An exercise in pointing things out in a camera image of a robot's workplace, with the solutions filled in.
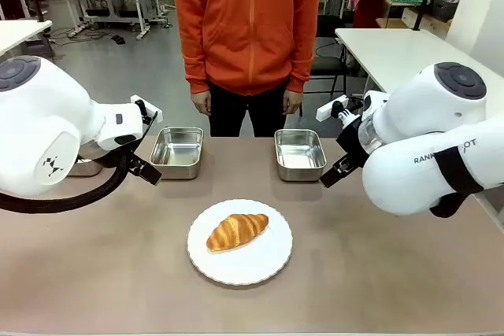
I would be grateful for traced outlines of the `person right hand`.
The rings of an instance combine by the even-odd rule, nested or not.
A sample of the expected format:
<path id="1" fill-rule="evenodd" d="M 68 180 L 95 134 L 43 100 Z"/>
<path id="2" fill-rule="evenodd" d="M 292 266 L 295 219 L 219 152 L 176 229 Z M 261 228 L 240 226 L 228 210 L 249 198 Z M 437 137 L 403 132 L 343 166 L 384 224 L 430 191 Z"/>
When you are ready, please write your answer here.
<path id="1" fill-rule="evenodd" d="M 206 116 L 211 115 L 211 93 L 208 90 L 191 94 L 191 100 L 199 113 Z"/>

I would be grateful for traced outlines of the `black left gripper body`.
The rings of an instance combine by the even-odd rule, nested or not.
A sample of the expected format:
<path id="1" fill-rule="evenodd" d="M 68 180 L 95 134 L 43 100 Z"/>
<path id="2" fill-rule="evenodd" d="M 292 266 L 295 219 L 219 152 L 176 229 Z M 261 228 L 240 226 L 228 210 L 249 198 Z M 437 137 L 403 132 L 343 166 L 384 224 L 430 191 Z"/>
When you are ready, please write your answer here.
<path id="1" fill-rule="evenodd" d="M 128 157 L 128 170 L 133 175 L 149 175 L 150 164 L 137 156 L 133 150 L 129 150 Z"/>

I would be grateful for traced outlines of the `person left hand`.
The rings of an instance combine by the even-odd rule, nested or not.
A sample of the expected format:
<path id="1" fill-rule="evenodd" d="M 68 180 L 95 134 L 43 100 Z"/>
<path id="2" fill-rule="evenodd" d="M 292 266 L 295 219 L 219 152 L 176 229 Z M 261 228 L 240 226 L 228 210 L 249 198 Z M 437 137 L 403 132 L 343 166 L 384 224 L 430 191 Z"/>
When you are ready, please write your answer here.
<path id="1" fill-rule="evenodd" d="M 302 104 L 303 93 L 285 90 L 283 94 L 283 114 L 295 114 Z"/>

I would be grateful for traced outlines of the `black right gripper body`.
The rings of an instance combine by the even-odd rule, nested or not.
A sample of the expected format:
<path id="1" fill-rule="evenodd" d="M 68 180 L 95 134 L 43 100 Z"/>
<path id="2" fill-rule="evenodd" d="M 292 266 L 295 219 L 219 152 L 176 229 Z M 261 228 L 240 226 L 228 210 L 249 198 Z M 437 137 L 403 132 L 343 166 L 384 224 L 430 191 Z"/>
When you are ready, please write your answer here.
<path id="1" fill-rule="evenodd" d="M 358 129 L 360 125 L 361 117 L 357 116 L 343 127 L 336 139 L 339 146 L 346 152 L 346 154 L 335 163 L 337 170 L 355 170 L 356 168 L 363 168 L 365 162 L 369 158 L 369 154 L 364 150 L 358 138 Z"/>

